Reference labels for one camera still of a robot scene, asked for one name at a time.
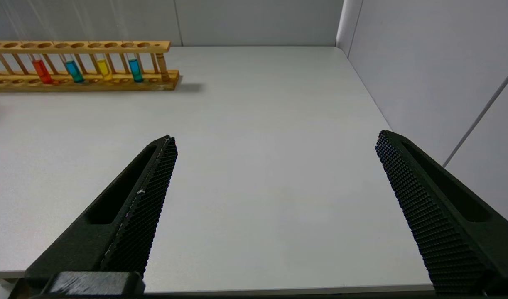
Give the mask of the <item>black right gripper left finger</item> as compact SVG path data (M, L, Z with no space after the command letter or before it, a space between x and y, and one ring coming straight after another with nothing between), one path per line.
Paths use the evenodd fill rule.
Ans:
M42 288L63 271L143 275L177 156L172 136L148 144L26 269L26 282Z

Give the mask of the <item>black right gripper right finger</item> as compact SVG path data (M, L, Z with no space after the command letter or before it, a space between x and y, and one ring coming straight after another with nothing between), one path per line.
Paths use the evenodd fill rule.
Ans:
M375 151L436 293L508 293L508 220L411 140Z

